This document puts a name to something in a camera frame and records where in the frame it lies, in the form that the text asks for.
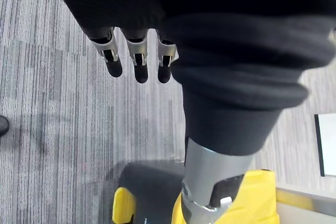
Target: striped carpet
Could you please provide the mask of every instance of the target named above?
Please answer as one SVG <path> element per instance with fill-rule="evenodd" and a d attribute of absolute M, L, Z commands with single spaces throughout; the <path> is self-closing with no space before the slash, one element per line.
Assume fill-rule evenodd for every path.
<path fill-rule="evenodd" d="M 138 84 L 119 29 L 123 75 L 109 76 L 62 0 L 0 0 L 0 223 L 111 223 L 118 174 L 134 160 L 184 156 L 181 87 Z M 305 73 L 312 95 L 286 110 L 252 168 L 279 182 L 336 190 L 319 176 L 313 115 L 336 112 L 336 64 Z"/>

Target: black fabric sleeve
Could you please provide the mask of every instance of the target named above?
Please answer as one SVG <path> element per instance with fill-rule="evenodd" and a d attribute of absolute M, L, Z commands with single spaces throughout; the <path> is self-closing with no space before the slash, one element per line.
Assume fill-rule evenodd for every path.
<path fill-rule="evenodd" d="M 307 96 L 301 73 L 334 55 L 336 0 L 64 1 L 82 28 L 155 28 L 175 42 L 186 133 L 228 155 L 258 151 Z"/>
<path fill-rule="evenodd" d="M 258 151 L 281 110 L 306 98 L 301 73 L 332 59 L 332 24 L 218 13 L 167 19 L 161 30 L 177 43 L 172 71 L 183 86 L 186 134 L 227 155 Z"/>

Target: yellow plastic base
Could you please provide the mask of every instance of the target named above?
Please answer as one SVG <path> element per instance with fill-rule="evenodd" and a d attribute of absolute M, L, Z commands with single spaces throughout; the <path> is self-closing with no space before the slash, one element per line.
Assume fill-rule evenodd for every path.
<path fill-rule="evenodd" d="M 124 187 L 114 193 L 112 221 L 115 224 L 129 223 L 135 213 L 135 197 Z"/>
<path fill-rule="evenodd" d="M 131 221 L 135 213 L 135 197 L 123 187 L 114 195 L 112 220 L 115 224 Z M 276 185 L 273 172 L 249 171 L 245 174 L 232 206 L 216 224 L 279 224 L 276 213 Z M 185 224 L 181 210 L 181 194 L 172 215 L 172 224 Z"/>
<path fill-rule="evenodd" d="M 273 172 L 247 172 L 235 201 L 216 224 L 279 224 L 275 192 Z M 181 194 L 175 202 L 172 224 L 185 224 L 181 211 Z"/>

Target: shoe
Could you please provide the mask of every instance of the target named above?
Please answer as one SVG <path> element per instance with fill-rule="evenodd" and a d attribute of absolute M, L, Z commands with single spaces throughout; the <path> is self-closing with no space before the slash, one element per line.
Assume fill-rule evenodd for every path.
<path fill-rule="evenodd" d="M 98 53 L 103 57 L 107 70 L 113 77 L 119 77 L 122 74 L 121 61 L 118 55 L 116 38 L 114 37 L 113 28 L 110 30 L 109 38 L 92 40 Z"/>
<path fill-rule="evenodd" d="M 134 75 L 138 83 L 148 79 L 147 68 L 147 33 L 141 39 L 127 39 L 127 47 L 134 65 Z"/>
<path fill-rule="evenodd" d="M 176 45 L 168 40 L 160 39 L 157 34 L 159 69 L 157 71 L 158 80 L 167 83 L 170 80 L 170 65 L 175 59 Z"/>
<path fill-rule="evenodd" d="M 0 136 L 5 135 L 9 130 L 9 121 L 3 115 L 0 115 Z"/>

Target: floor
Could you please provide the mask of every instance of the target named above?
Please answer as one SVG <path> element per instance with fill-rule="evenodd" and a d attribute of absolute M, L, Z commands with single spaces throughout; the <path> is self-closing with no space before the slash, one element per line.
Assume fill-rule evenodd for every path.
<path fill-rule="evenodd" d="M 111 223 L 125 163 L 184 157 L 181 87 L 157 81 L 155 32 L 140 85 L 121 32 L 124 74 L 113 79 L 62 0 L 0 0 L 0 17 L 0 114 L 11 122 L 0 141 L 0 223 Z M 336 62 L 301 81 L 310 98 L 283 112 L 251 168 L 336 191 L 336 178 L 319 175 L 313 119 L 336 112 Z"/>

